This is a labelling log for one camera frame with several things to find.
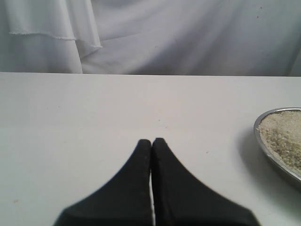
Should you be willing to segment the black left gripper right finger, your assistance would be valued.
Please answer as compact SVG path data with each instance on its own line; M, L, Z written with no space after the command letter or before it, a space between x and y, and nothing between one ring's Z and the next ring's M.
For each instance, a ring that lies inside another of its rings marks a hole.
M247 208L200 182L163 138L151 149L151 184L158 226L258 226Z

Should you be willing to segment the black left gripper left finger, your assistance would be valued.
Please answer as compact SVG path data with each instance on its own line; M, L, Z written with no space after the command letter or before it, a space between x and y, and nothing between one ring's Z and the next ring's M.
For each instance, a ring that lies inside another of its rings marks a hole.
M119 172L100 189L64 209L56 226L151 226L151 142L138 141Z

